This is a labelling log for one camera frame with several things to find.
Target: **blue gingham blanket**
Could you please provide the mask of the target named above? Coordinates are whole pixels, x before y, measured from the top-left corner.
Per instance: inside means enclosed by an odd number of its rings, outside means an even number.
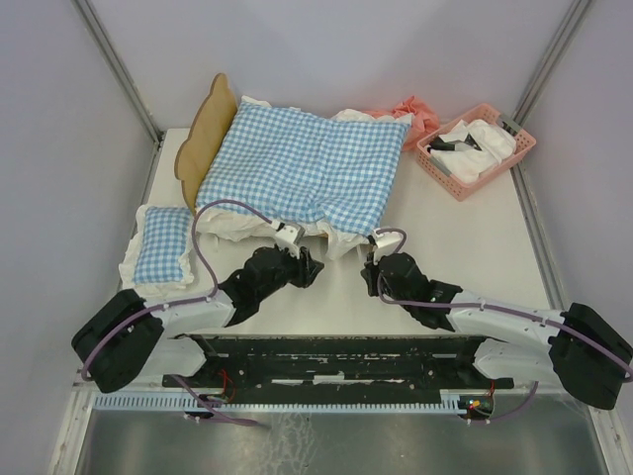
[[[228,198],[271,219],[326,220],[337,231],[366,236],[385,213],[408,127],[242,102],[196,206]],[[248,214],[235,205],[219,208]]]
[[[135,284],[180,282],[183,279],[180,260],[187,253],[192,221],[189,208],[147,208],[142,247],[133,278]]]

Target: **white cable tray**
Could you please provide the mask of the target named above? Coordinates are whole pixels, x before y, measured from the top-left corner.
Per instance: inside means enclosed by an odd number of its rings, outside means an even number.
[[[442,394],[439,404],[225,404],[229,413],[324,413],[324,414],[465,414],[459,395]],[[206,412],[185,393],[118,392],[100,394],[97,411]]]

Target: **toy bed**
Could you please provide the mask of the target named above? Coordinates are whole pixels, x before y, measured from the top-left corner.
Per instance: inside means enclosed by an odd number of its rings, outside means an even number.
[[[178,152],[176,177],[192,213],[241,201],[327,236],[327,256],[337,258],[379,226],[409,123],[351,110],[324,119],[250,98],[237,108],[219,74]],[[231,240],[274,233],[234,205],[208,210],[198,229]]]

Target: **white table surface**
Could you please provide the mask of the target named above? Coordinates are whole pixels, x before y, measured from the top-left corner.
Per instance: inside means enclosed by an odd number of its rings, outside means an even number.
[[[188,129],[170,129],[165,135],[148,204],[185,206],[174,160]],[[383,226],[408,233],[404,251],[417,261],[429,279],[454,283],[490,299],[532,308],[548,308],[532,244],[509,172],[459,203],[404,153]],[[272,239],[249,238],[241,242],[199,235],[201,249],[222,282],[262,245]],[[397,306],[388,306],[367,295],[359,272],[358,252],[335,261],[324,261],[326,242],[305,238],[313,257],[325,269],[308,289],[292,285],[278,291],[246,322],[228,329],[199,333],[284,335],[412,335],[441,334],[420,325]],[[196,281],[187,292],[211,287],[211,278],[192,252]],[[177,297],[185,292],[174,292]]]

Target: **pink basket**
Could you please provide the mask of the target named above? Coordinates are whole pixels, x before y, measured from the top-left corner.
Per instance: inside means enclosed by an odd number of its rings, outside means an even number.
[[[476,119],[483,119],[489,124],[499,124],[508,132],[514,135],[516,139],[516,151],[515,154],[508,157],[500,165],[495,166],[489,170],[486,170],[479,176],[479,179],[470,184],[466,184],[452,175],[439,161],[432,158],[430,153],[426,151],[426,147],[440,134],[449,133],[459,121],[464,120],[467,123],[471,123]],[[444,187],[451,195],[455,197],[457,201],[464,201],[471,196],[482,186],[490,181],[494,180],[496,176],[501,175],[506,170],[512,168],[516,163],[521,161],[525,154],[530,151],[536,145],[536,140],[533,136],[527,133],[519,125],[517,125],[512,119],[506,117],[501,112],[496,110],[489,104],[482,104],[475,109],[467,112],[466,114],[458,117],[450,124],[441,127],[438,131],[434,132],[430,136],[426,136],[424,139],[417,143],[419,149],[419,155],[417,156],[417,162],[424,168],[435,181]]]

